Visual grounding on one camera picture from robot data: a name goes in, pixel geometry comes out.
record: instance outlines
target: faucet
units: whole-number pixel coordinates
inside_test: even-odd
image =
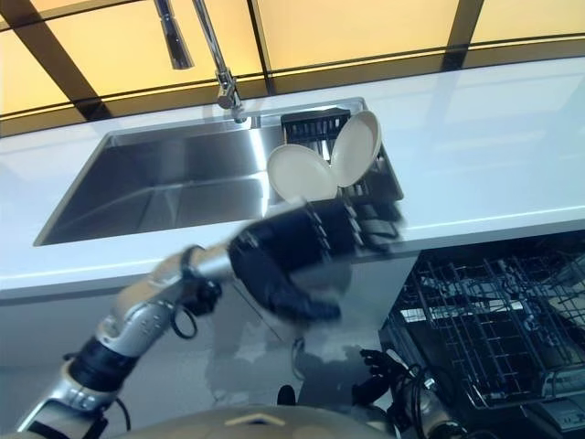
[[[158,16],[161,19],[166,47],[168,48],[173,69],[189,69],[193,67],[193,61],[189,56],[185,41],[175,21],[173,10],[168,0],[154,0],[154,3],[156,4]],[[238,88],[236,87],[236,79],[231,75],[231,71],[226,66],[226,61],[221,55],[218,38],[213,30],[205,0],[193,0],[193,5],[195,6],[207,45],[216,64],[216,78],[219,82],[218,105],[225,110],[231,110],[234,122],[243,123],[246,121],[246,118],[241,117],[244,108],[239,97]]]

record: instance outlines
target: stainless steel sink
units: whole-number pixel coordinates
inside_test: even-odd
[[[266,174],[271,151],[284,143],[281,116],[332,106],[365,108],[354,99],[249,113],[243,124],[212,120],[109,133],[35,245],[261,218],[282,201]],[[384,153],[377,162],[377,172],[398,188]]]

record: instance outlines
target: white countertop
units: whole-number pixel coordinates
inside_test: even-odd
[[[405,194],[399,251],[585,229],[585,58],[244,103],[262,111],[353,97],[363,97],[378,116]],[[189,244],[206,246],[232,234],[240,223],[33,246],[106,133],[222,113],[207,105],[1,139],[0,299],[146,273]]]

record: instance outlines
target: wire rack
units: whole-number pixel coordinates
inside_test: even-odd
[[[397,307],[438,337],[475,407],[569,396],[585,391],[583,260],[420,261]]]

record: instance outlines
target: faucet spout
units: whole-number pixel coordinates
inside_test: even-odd
[[[154,0],[156,12],[161,19],[161,26],[165,34],[166,48],[173,64],[173,69],[182,70],[193,67],[193,60],[186,48],[181,29],[175,21],[173,9],[168,0]]]

